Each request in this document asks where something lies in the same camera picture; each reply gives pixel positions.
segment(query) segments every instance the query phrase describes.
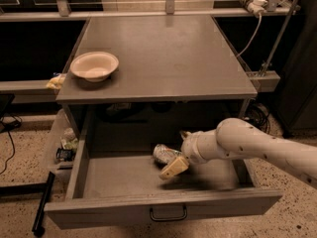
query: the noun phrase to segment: open drawer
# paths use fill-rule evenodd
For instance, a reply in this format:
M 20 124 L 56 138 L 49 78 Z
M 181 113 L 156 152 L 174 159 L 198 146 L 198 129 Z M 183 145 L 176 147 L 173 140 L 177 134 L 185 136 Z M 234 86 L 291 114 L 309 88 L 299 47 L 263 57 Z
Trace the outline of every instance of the open drawer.
M 142 104 L 116 121 L 102 117 L 100 106 L 87 112 L 65 202 L 45 208 L 59 228 L 264 214 L 281 198 L 279 190 L 257 187 L 242 160 L 211 161 L 161 180 L 162 167 L 152 157 L 155 144 L 177 147 L 178 130 L 215 126 L 210 103 L 167 109 Z

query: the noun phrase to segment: bowl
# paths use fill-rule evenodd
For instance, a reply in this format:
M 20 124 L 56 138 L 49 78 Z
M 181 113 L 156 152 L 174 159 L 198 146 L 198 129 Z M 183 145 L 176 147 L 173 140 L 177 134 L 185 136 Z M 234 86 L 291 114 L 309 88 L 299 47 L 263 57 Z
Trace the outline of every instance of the bowl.
M 89 82 L 105 80 L 119 66 L 118 59 L 112 54 L 105 52 L 91 52 L 75 58 L 70 71 Z

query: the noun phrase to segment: drawer handle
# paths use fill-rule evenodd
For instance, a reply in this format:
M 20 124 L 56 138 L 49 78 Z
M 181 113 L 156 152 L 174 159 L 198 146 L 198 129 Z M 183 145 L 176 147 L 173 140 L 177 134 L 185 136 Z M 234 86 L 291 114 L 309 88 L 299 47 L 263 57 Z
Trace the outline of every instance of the drawer handle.
M 180 221 L 184 220 L 187 217 L 187 208 L 186 205 L 182 207 L 183 214 L 180 217 L 170 217 L 170 218 L 156 218 L 153 209 L 150 209 L 150 218 L 154 222 L 167 222 L 167 221 Z

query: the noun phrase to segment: robotic arm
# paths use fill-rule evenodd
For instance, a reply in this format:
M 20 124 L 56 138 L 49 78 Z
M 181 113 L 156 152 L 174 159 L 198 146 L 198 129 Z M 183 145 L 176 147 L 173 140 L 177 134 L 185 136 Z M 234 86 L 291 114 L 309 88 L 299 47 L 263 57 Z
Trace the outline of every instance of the robotic arm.
M 317 188 L 316 147 L 275 138 L 243 120 L 229 118 L 216 130 L 189 133 L 183 139 L 182 155 L 161 171 L 162 179 L 213 159 L 261 158 Z

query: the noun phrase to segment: floor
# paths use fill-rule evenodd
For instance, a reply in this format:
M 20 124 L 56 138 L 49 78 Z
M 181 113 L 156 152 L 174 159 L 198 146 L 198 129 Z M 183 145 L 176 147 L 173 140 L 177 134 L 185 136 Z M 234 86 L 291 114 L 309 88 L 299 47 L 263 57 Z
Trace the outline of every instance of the floor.
M 12 131 L 16 154 L 0 176 L 1 186 L 44 182 L 48 176 L 45 147 L 54 113 L 17 115 L 23 123 Z M 270 133 L 281 137 L 278 123 L 272 117 L 270 120 Z M 317 137 L 313 135 L 296 136 L 292 140 L 317 146 Z M 0 134 L 1 170 L 11 151 L 8 135 Z M 43 237 L 317 237 L 317 191 L 262 160 L 252 160 L 252 166 L 261 187 L 283 192 L 283 197 L 265 215 L 79 230 L 60 230 L 45 216 Z M 51 201 L 63 200 L 66 188 L 65 176 L 57 176 Z M 31 230 L 39 202 L 39 194 L 0 198 L 1 237 L 33 237 Z

